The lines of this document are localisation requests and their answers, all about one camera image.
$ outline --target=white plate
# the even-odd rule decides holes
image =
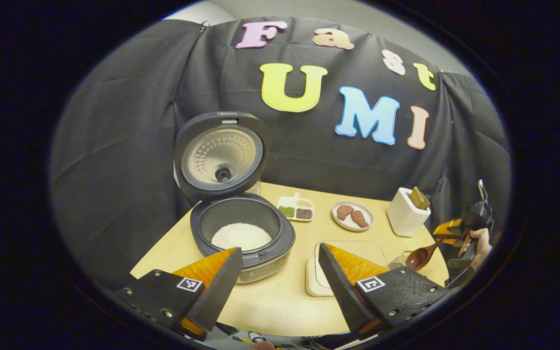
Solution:
[[[366,226],[366,227],[358,226],[358,224],[353,222],[353,220],[351,219],[351,215],[347,215],[347,217],[345,217],[344,220],[340,220],[338,217],[336,217],[336,209],[338,209],[338,207],[342,206],[343,204],[345,204],[347,206],[351,206],[353,208],[353,210],[361,211],[362,214],[364,215],[365,221],[367,221],[367,223],[368,223],[368,226]],[[350,201],[341,201],[341,202],[338,202],[338,203],[334,204],[332,206],[332,217],[334,218],[334,221],[336,221],[336,223],[339,224],[340,226],[342,226],[343,228],[346,228],[348,230],[355,231],[355,232],[360,232],[360,231],[364,231],[364,230],[367,230],[367,229],[371,228],[371,226],[373,226],[373,221],[374,221],[373,213],[371,213],[371,211],[368,210],[367,207],[363,206],[362,204],[358,204],[356,202],[350,202]]]

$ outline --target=white rice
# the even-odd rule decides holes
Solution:
[[[270,241],[271,236],[262,228],[238,222],[220,228],[215,235],[213,235],[211,244],[223,249],[240,246],[241,249],[245,251],[256,249]]]

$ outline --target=rice cooker lid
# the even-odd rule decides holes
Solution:
[[[174,178],[194,201],[240,195],[264,170],[271,131],[249,113],[218,111],[189,120],[174,146]]]

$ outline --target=tray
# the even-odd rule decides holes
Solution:
[[[295,193],[293,197],[280,197],[278,199],[278,204],[276,205],[278,210],[282,212],[283,208],[292,208],[293,209],[293,216],[288,216],[284,213],[289,220],[294,221],[311,221],[315,218],[315,206],[312,201],[308,199],[300,198],[299,193]],[[306,219],[298,218],[298,216],[304,213]]]
[[[314,254],[309,259],[306,266],[306,292],[312,297],[333,297],[334,294],[330,288],[321,266],[318,264],[318,252],[320,243],[329,243],[337,246],[349,253],[358,255],[368,261],[388,268],[388,263],[382,247],[372,241],[322,241],[314,246]]]

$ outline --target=wooden spoon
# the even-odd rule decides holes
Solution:
[[[418,248],[414,250],[414,252],[410,253],[410,255],[405,260],[406,266],[414,271],[422,269],[431,260],[431,256],[434,254],[434,250],[436,250],[438,245],[440,245],[440,243],[442,242],[444,242],[444,237],[442,237],[440,241],[437,241],[430,246],[425,246],[424,248]]]

